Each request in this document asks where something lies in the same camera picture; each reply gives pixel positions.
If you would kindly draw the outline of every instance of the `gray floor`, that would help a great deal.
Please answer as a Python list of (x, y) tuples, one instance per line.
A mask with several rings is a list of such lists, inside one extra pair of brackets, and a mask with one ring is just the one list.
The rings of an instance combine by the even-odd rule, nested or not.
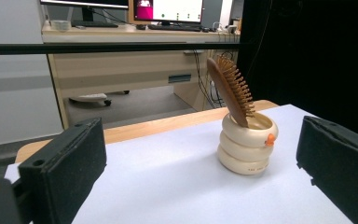
[[(173, 93), (173, 87), (170, 86), (136, 90), (130, 94), (113, 92), (106, 95), (112, 100), (110, 106), (104, 105), (103, 102), (73, 103), (66, 99), (70, 124), (83, 119), (101, 117), (106, 129), (195, 112), (190, 105)], [(1, 145), (0, 177), (4, 176), (7, 166), (14, 162), (17, 151), (22, 146), (51, 137), (53, 136)]]

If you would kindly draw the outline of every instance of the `chair wheel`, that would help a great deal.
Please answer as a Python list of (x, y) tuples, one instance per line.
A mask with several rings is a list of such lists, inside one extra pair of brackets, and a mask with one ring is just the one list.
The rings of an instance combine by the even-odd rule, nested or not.
[(111, 100), (105, 100), (103, 102), (105, 103), (106, 106), (110, 106), (112, 104)]

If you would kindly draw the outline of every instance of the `hairbrush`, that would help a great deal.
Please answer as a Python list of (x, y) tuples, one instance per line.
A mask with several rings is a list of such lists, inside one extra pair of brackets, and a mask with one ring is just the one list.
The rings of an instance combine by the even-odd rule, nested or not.
[(248, 120), (254, 116), (252, 94), (237, 65), (229, 58), (219, 55), (215, 61), (207, 60), (208, 71), (215, 87), (225, 101), (232, 118), (241, 126), (247, 127)]

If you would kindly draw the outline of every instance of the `brush holder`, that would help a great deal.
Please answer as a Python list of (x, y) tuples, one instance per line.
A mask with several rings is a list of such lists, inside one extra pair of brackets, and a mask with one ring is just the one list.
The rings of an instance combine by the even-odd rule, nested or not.
[(218, 158), (229, 170), (242, 175), (255, 175), (267, 168), (278, 137), (272, 119), (257, 112), (254, 115), (247, 118), (249, 128), (241, 127), (229, 113), (222, 121)]

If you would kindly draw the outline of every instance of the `keyboard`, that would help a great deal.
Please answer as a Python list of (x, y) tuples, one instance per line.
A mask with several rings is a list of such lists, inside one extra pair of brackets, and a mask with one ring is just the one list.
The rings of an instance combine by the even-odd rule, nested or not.
[(72, 27), (76, 26), (118, 28), (118, 25), (106, 21), (72, 21)]
[(147, 28), (150, 30), (168, 30), (168, 31), (193, 31), (193, 32), (200, 32), (201, 29), (199, 27), (193, 26), (163, 26), (163, 25), (154, 25), (148, 24)]

